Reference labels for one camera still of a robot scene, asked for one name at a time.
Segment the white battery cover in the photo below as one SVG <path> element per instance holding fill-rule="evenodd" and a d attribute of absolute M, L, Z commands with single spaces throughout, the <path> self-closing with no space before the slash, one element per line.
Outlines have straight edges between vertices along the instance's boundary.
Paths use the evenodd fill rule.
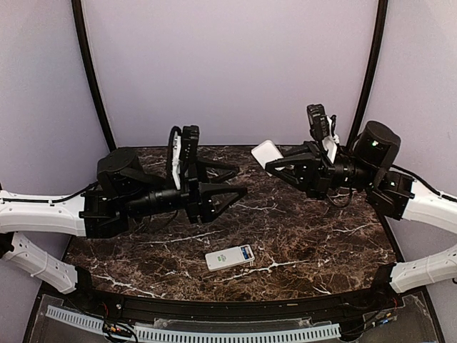
<path fill-rule="evenodd" d="M 251 150 L 251 155 L 260 164 L 263 169 L 266 169 L 266 164 L 277 159 L 282 159 L 283 155 L 276 145 L 269 139 L 263 141 L 258 146 Z"/>

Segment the white remote control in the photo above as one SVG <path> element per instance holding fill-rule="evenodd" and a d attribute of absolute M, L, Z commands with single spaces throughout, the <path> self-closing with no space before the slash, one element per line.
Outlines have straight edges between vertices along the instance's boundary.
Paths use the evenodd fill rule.
<path fill-rule="evenodd" d="M 241 247 L 232 247 L 205 254 L 206 265 L 210 272 L 215 272 L 222 269 L 231 268 L 241 264 L 252 263 L 246 261 L 241 253 Z"/>

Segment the blue battery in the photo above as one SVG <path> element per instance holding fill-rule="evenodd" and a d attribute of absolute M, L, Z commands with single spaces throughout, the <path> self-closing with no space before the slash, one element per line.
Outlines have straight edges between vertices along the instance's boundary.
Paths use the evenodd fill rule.
<path fill-rule="evenodd" d="M 253 261 L 255 259 L 249 245 L 242 246 L 241 253 L 246 261 Z"/>

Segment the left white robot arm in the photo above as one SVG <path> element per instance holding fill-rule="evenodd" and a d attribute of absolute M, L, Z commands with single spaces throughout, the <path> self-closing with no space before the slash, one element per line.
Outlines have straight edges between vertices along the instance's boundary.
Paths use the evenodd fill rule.
<path fill-rule="evenodd" d="M 1 260 L 51 285 L 86 312 L 101 305 L 91 275 L 37 247 L 26 232 L 110 239 L 129 230 L 129 220 L 183 210 L 189 221 L 217 219 L 248 192 L 228 184 L 239 168 L 200 159 L 196 154 L 169 157 L 166 176 L 148 174 L 133 148 L 119 148 L 100 159 L 97 180 L 60 197 L 15 194 L 1 190 Z"/>

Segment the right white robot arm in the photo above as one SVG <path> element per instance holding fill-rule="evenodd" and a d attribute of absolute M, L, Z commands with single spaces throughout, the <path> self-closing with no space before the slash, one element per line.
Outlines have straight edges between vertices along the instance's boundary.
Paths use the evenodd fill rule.
<path fill-rule="evenodd" d="M 306 141 L 266 162 L 264 169 L 312 199 L 325 199 L 340 187 L 363 190 L 366 202 L 382 216 L 456 232 L 456 198 L 394 165 L 400 145 L 400 137 L 386 125 L 369 121 L 354 148 Z"/>

